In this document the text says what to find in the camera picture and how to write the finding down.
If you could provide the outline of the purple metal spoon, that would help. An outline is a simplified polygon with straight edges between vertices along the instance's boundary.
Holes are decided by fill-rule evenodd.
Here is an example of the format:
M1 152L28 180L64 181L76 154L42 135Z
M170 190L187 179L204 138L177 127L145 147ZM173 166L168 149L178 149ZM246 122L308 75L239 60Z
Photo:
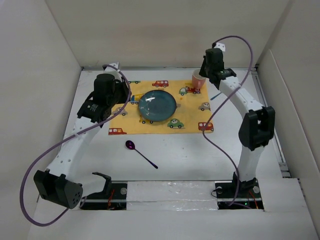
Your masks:
M125 142L125 146L129 149L129 150L133 150L136 151L139 155L141 155L149 164L151 164L155 169L158 169L159 167L153 163L152 161L150 161L147 157L145 157L139 150L136 149L136 146L134 144L134 142L132 140L127 140Z

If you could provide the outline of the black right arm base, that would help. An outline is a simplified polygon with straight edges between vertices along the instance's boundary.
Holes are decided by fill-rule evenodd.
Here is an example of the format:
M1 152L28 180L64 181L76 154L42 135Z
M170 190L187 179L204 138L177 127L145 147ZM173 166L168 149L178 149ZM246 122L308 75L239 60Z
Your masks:
M219 210L264 209L260 186L257 181L251 188L239 189L236 198L235 193L236 186L232 181L215 181L211 196L216 199Z

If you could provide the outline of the pink ceramic mug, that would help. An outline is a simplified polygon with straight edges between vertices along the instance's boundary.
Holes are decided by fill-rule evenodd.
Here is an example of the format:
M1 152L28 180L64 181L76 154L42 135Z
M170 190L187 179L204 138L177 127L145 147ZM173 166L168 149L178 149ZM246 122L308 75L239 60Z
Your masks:
M200 75L200 69L195 69L192 73L191 84L193 88L200 90L206 82L206 78Z

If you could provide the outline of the yellow car-print placemat cloth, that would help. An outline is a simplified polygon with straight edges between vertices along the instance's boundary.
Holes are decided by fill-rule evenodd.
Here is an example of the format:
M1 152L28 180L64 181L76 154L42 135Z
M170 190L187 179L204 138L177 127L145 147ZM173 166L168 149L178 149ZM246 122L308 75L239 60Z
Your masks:
M117 104L112 108L112 114L119 113L109 122L108 134L191 134L214 131L212 122L207 123L211 116L211 107L206 85L200 90L192 86L191 80L154 80L130 81L131 98L124 110ZM154 90L170 93L176 101L176 111L172 117L162 122L147 120L141 116L138 104L141 97Z

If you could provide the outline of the teal ceramic plate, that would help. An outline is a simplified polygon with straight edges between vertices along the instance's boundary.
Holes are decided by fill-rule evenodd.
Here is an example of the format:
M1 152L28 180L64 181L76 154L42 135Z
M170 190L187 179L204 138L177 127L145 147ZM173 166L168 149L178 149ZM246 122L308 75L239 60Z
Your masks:
M163 122L172 117L176 111L175 98L164 90L146 92L138 101L140 115L151 122Z

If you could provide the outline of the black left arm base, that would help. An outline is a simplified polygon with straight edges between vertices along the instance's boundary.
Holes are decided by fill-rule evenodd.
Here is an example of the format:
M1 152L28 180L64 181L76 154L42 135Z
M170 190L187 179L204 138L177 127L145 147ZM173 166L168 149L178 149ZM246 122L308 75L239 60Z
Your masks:
M99 172L93 172L92 174L104 179L103 190L84 196L79 208L81 210L126 210L128 182L112 181L110 176Z

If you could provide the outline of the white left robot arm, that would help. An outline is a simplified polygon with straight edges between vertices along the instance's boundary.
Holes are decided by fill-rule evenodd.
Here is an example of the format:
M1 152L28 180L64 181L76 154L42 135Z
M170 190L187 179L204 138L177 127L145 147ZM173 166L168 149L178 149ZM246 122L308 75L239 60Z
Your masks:
M131 96L128 80L119 69L119 63L103 66L93 82L93 91L84 100L76 114L70 136L63 143L53 161L44 170L37 170L33 180L42 199L74 209L81 199L97 194L107 198L111 194L111 177L93 172L97 177L88 183L76 182L76 173L87 148L103 125L113 119L115 105L126 106Z

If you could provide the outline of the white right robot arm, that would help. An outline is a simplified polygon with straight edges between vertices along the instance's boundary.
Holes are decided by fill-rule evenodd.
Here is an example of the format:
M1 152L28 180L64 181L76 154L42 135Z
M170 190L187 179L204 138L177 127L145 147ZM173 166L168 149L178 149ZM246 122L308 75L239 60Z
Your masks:
M233 174L231 191L237 197L249 192L256 181L259 159L269 141L274 137L275 110L264 106L242 87L236 73L224 66L223 51L211 47L205 51L199 74L208 78L235 106L242 117L238 132L242 144L237 170Z

